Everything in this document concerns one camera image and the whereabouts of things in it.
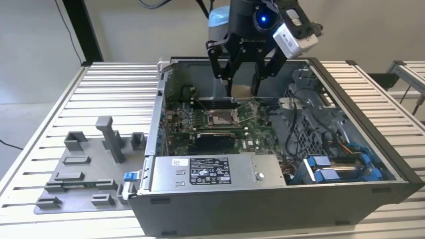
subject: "power supply label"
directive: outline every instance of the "power supply label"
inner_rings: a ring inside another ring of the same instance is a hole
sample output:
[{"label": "power supply label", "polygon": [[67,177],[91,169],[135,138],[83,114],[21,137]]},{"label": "power supply label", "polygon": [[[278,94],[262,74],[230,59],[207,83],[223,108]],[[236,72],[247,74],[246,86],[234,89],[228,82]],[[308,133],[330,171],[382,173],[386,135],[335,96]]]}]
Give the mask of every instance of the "power supply label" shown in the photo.
[{"label": "power supply label", "polygon": [[191,184],[231,184],[228,158],[191,158]]}]

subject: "aluminum slat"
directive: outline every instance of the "aluminum slat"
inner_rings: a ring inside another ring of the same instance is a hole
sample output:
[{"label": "aluminum slat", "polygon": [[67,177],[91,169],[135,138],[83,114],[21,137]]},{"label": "aluminum slat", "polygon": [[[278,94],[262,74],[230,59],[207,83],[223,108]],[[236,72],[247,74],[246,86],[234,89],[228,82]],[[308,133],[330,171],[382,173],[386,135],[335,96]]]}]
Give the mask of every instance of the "aluminum slat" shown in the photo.
[{"label": "aluminum slat", "polygon": [[111,100],[154,100],[156,92],[148,92],[144,94],[75,94],[70,101],[111,101]]}]

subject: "floor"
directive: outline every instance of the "floor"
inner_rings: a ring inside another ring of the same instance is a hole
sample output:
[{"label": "floor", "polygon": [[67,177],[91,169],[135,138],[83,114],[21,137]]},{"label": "floor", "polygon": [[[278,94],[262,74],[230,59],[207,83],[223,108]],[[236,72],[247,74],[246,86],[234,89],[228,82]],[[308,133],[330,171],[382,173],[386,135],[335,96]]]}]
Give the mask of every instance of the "floor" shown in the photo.
[{"label": "floor", "polygon": [[[0,105],[0,139],[25,148],[54,103]],[[0,144],[0,179],[14,164],[21,150]]]}]

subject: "blue latch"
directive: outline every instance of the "blue latch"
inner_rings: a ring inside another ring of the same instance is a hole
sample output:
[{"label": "blue latch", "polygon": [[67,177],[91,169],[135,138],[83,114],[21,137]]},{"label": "blue latch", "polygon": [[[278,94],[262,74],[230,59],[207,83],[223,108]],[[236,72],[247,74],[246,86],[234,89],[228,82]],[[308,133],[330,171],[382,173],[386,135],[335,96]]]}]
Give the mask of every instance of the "blue latch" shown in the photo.
[{"label": "blue latch", "polygon": [[138,182],[139,173],[128,172],[124,174],[124,182]]}]

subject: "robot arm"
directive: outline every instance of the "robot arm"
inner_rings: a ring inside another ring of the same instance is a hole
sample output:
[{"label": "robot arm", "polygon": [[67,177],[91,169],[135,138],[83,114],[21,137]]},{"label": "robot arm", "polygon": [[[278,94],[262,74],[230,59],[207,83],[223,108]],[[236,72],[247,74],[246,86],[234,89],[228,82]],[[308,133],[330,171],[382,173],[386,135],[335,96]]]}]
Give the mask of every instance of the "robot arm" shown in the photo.
[{"label": "robot arm", "polygon": [[[260,82],[276,76],[287,59],[307,52],[316,44],[323,26],[310,21],[298,0],[232,0],[227,38],[207,42],[214,75],[222,79],[231,96],[232,80],[243,62],[256,63],[252,93]],[[228,61],[219,59],[223,49]],[[275,49],[268,63],[266,57]]]}]

